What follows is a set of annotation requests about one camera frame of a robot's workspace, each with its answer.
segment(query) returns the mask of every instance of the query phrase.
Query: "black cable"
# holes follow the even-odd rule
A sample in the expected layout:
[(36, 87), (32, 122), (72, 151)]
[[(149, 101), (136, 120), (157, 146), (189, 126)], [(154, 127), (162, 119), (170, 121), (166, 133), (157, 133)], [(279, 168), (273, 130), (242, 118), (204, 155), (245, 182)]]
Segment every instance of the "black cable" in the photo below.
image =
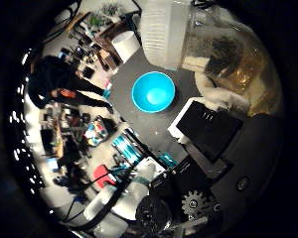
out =
[(121, 196), (121, 193), (125, 191), (127, 185), (129, 184), (129, 176), (133, 169), (137, 166), (135, 163), (132, 167), (126, 169), (126, 174), (124, 175), (122, 182), (117, 187), (110, 200), (100, 209), (100, 211), (84, 225), (80, 226), (68, 226), (72, 230), (89, 230), (99, 224), (99, 222), (110, 212), (111, 208), (116, 204), (117, 200)]
[(65, 221), (63, 221), (63, 222), (70, 222), (70, 221), (73, 221), (74, 219), (76, 219), (77, 217), (79, 217), (84, 211), (85, 211), (85, 209), (82, 210), (82, 211), (80, 211), (78, 214), (76, 214), (75, 216), (71, 217), (70, 219), (65, 220)]
[(194, 7), (198, 7), (199, 9), (207, 9), (212, 7), (213, 5), (218, 4), (218, 2), (216, 0), (203, 0), (203, 1), (199, 1), (200, 3), (196, 3), (196, 1), (193, 2), (193, 6)]
[(66, 23), (65, 26), (63, 26), (60, 29), (58, 29), (57, 31), (54, 31), (53, 33), (47, 35), (47, 38), (49, 38), (49, 37), (51, 37), (51, 38), (50, 39), (45, 38), (43, 40), (43, 45), (46, 45), (47, 43), (51, 42), (53, 39), (55, 39), (56, 37), (58, 37), (67, 28), (67, 26), (69, 25), (69, 23), (72, 21), (72, 19), (77, 14), (77, 11), (78, 11), (78, 9), (80, 7), (81, 0), (76, 0), (76, 3), (77, 3), (77, 6), (76, 6), (76, 8), (75, 8), (74, 11), (73, 11), (73, 9), (70, 9), (70, 7), (67, 8), (70, 11), (70, 16), (67, 19), (64, 19), (64, 20), (60, 21), (59, 23), (56, 23), (56, 26), (59, 25), (59, 24), (61, 24), (64, 21), (67, 21), (67, 20), (69, 20), (69, 22)]
[(72, 211), (72, 208), (73, 208), (74, 203), (75, 203), (75, 198), (73, 199), (73, 201), (72, 201), (72, 203), (71, 203), (71, 206), (70, 206), (70, 208), (69, 208), (69, 210), (68, 210), (68, 213), (67, 213), (66, 218), (64, 218), (62, 221), (66, 221), (66, 220), (68, 220), (68, 218), (69, 218), (69, 216), (70, 216), (70, 213), (71, 213), (71, 211)]
[[(108, 176), (108, 175), (111, 174), (111, 173), (112, 173), (112, 171), (109, 171), (108, 173), (102, 175), (101, 177), (94, 179), (93, 181), (89, 182), (89, 183), (86, 185), (86, 187), (85, 187), (85, 185), (84, 185), (82, 189), (83, 189), (83, 190), (88, 189), (94, 182), (96, 182), (96, 181), (98, 181), (98, 180), (100, 180), (100, 179), (102, 179), (102, 178)], [(77, 218), (79, 215), (81, 215), (81, 214), (84, 212), (84, 210), (82, 210), (81, 212), (79, 212), (79, 213), (78, 213), (77, 215), (75, 215), (74, 217), (68, 219), (69, 216), (70, 216), (70, 213), (71, 213), (71, 211), (72, 211), (72, 208), (73, 208), (74, 203), (75, 203), (75, 198), (73, 199), (73, 201), (72, 201), (72, 203), (71, 203), (71, 206), (70, 206), (70, 208), (69, 208), (69, 210), (68, 210), (68, 214), (67, 214), (66, 218), (64, 218), (64, 219), (61, 220), (62, 222), (70, 222), (70, 221), (74, 220), (75, 218)]]

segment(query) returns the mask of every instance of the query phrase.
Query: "white plastic container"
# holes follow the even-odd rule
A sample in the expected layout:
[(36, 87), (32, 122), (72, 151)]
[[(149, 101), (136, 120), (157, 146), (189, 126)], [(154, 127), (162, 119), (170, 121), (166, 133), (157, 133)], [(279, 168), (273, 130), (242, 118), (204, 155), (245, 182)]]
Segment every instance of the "white plastic container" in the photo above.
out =
[(132, 31), (116, 36), (111, 43), (117, 50), (123, 62), (127, 62), (140, 48), (140, 44)]

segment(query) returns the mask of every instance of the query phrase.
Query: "robot part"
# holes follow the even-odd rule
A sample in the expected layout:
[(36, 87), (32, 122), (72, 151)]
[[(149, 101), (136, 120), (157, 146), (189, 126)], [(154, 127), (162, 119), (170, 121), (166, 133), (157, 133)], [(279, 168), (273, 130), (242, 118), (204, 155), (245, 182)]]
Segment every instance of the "robot part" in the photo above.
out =
[(189, 194), (185, 195), (184, 198), (182, 200), (182, 209), (189, 217), (198, 217), (201, 210), (208, 206), (207, 199), (202, 192), (197, 192), (196, 190), (189, 191)]

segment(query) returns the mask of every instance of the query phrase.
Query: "bottle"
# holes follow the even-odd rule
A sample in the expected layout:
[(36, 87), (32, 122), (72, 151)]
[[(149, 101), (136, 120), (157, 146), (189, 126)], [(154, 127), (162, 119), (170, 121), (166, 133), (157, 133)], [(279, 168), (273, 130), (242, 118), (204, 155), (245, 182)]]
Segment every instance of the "bottle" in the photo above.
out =
[(279, 78), (251, 29), (217, 5), (202, 10), (187, 0), (162, 2), (158, 12), (158, 0), (148, 3), (141, 20), (143, 49), (152, 64), (203, 73), (216, 86), (246, 98), (249, 116), (278, 113)]

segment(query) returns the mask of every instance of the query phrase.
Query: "table surface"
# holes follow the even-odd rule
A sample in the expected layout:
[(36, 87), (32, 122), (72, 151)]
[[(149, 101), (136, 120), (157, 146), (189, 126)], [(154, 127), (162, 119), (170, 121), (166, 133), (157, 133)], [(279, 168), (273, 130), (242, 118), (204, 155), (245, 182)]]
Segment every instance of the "table surface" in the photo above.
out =
[[(158, 113), (144, 113), (136, 108), (131, 99), (131, 88), (135, 80), (149, 71), (160, 71), (169, 75), (176, 85), (176, 97), (169, 108)], [(123, 64), (112, 78), (112, 92), (109, 101), (128, 122), (154, 154), (169, 153), (181, 162), (187, 152), (168, 132), (168, 127), (177, 117), (190, 97), (201, 96), (196, 87), (194, 73), (188, 70), (166, 70), (149, 63), (140, 49)]]

